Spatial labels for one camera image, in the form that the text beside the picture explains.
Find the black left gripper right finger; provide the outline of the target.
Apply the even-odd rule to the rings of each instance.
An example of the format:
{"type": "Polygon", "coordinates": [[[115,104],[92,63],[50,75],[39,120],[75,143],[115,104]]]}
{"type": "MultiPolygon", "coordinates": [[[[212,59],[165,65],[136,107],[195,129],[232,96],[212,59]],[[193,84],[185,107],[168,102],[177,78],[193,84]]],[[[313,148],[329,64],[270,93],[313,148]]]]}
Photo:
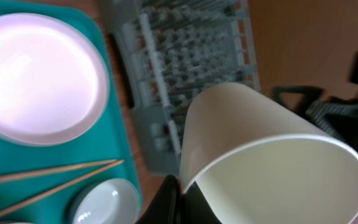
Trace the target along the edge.
{"type": "Polygon", "coordinates": [[[184,224],[221,224],[196,182],[182,195],[181,222],[184,224]]]}

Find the white paper cup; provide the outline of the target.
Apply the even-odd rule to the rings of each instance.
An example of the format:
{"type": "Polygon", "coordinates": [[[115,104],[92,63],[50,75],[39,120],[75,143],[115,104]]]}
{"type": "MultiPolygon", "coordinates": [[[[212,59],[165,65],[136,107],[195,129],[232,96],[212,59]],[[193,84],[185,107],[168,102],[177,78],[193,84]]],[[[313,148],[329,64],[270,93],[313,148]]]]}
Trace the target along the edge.
{"type": "Polygon", "coordinates": [[[222,223],[350,223],[358,153],[240,83],[202,91],[188,108],[183,191],[197,186],[222,223]]]}

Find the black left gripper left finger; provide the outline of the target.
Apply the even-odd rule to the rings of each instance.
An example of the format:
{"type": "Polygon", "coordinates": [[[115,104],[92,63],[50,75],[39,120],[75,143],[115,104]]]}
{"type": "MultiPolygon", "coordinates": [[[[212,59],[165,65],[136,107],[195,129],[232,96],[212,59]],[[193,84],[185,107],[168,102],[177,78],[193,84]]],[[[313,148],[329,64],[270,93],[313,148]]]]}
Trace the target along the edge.
{"type": "Polygon", "coordinates": [[[180,201],[179,183],[174,175],[168,175],[155,197],[136,224],[176,224],[180,201]]]}

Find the white round plate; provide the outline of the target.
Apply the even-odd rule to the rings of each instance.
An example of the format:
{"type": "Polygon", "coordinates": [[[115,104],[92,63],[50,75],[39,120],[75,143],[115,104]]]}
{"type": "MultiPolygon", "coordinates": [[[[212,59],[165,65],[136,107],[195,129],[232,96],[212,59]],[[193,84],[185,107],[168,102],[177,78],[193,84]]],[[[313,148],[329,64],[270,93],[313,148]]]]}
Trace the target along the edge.
{"type": "Polygon", "coordinates": [[[107,66],[80,31],[41,14],[0,16],[0,138],[71,141],[100,119],[108,98],[107,66]]]}

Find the grey bowl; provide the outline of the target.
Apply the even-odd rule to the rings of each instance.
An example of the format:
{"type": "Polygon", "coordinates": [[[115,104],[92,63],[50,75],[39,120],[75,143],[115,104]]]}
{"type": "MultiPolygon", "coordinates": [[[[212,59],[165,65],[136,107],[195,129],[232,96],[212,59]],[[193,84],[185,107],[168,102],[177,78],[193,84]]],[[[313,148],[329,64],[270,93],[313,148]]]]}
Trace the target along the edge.
{"type": "Polygon", "coordinates": [[[126,179],[108,179],[85,187],[72,201],[71,224],[134,224],[140,213],[136,187],[126,179]]]}

